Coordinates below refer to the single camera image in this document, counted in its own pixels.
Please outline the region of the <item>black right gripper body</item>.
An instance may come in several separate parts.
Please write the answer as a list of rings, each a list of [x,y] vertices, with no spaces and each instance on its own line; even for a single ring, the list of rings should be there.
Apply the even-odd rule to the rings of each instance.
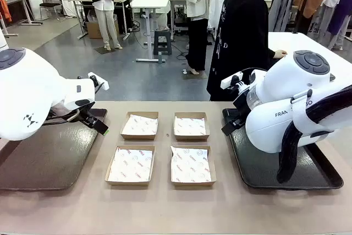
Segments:
[[[233,105],[239,112],[239,117],[242,121],[246,121],[250,108],[247,103],[246,97],[238,97],[234,100]]]

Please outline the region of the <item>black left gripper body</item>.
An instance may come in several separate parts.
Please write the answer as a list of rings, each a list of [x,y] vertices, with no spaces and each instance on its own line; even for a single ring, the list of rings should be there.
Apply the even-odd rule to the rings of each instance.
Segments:
[[[87,127],[93,127],[96,123],[96,117],[83,108],[79,110],[78,121]]]

